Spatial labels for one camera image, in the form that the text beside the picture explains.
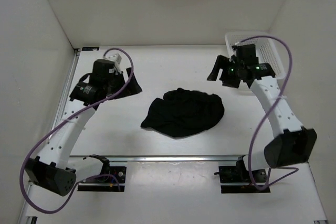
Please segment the black shorts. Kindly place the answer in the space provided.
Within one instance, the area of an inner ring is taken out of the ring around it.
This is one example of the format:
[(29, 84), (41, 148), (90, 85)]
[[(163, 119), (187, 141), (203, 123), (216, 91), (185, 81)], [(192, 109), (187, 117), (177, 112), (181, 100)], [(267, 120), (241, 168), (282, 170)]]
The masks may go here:
[(224, 113), (218, 95), (178, 88), (154, 99), (141, 127), (172, 138), (188, 137), (213, 128)]

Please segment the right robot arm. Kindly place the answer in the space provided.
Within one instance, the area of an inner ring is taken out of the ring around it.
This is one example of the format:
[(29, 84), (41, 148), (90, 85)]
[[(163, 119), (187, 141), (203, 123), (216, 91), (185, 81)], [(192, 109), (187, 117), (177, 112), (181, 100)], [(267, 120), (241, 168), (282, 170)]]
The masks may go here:
[(209, 81), (219, 79), (224, 86), (238, 88), (241, 82), (248, 85), (259, 100), (272, 129), (273, 140), (259, 151), (249, 151), (244, 164), (236, 168), (236, 177), (247, 182), (255, 170), (280, 168), (308, 161), (317, 133), (307, 129), (294, 115), (282, 98), (275, 72), (268, 63), (260, 63), (256, 56), (238, 61), (237, 57), (219, 55), (209, 74)]

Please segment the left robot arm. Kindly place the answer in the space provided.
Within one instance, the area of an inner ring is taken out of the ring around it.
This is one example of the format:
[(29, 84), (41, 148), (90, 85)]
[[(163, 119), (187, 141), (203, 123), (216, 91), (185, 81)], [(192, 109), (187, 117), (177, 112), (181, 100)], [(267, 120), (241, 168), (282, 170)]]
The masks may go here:
[(27, 155), (21, 173), (36, 186), (59, 196), (66, 196), (77, 182), (93, 177), (105, 182), (110, 176), (107, 158), (92, 154), (70, 166), (70, 154), (88, 121), (100, 104), (138, 94), (142, 91), (134, 76), (134, 66), (126, 69), (118, 60), (98, 59), (92, 71), (84, 74), (70, 93), (64, 118), (51, 133), (43, 137), (46, 145), (36, 157)]

